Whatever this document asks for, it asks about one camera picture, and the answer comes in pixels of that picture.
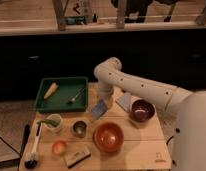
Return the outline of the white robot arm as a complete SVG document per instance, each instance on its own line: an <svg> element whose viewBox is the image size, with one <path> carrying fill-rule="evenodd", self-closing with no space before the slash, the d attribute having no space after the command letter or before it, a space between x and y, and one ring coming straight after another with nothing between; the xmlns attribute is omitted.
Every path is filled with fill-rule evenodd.
<svg viewBox="0 0 206 171"><path fill-rule="evenodd" d="M95 67L97 94L110 98L117 86L164 111L176 113L178 131L174 135L171 171L206 171L206 91L189 91L126 74L121 69L116 57Z"/></svg>

